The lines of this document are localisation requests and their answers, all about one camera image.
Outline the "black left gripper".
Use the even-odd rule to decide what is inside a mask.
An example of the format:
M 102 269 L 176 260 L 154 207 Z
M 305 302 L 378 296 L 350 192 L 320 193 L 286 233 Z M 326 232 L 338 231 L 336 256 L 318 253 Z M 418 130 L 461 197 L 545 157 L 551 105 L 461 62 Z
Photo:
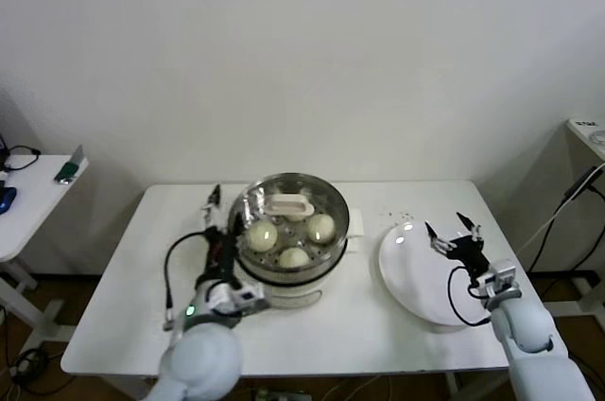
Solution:
M 200 282 L 222 281 L 237 286 L 234 275 L 234 262 L 237 256 L 237 236 L 244 233 L 244 219 L 241 212 L 233 214 L 230 221 L 230 234 L 220 231 L 217 226 L 221 220 L 221 186 L 215 185 L 205 204 L 201 208 L 203 232 L 208 243 L 205 267 Z

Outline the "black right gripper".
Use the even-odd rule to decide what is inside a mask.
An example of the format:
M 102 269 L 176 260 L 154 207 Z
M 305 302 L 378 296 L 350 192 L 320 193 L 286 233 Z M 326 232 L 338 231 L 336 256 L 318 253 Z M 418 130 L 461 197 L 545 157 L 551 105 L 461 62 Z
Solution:
M 457 216 L 468 234 L 460 235 L 450 242 L 441 239 L 427 221 L 424 223 L 430 247 L 438 253 L 446 254 L 446 257 L 450 260 L 461 262 L 471 276 L 481 276 L 490 267 L 489 260 L 483 254 L 484 240 L 481 234 L 481 226 L 475 224 L 460 212 L 457 212 Z

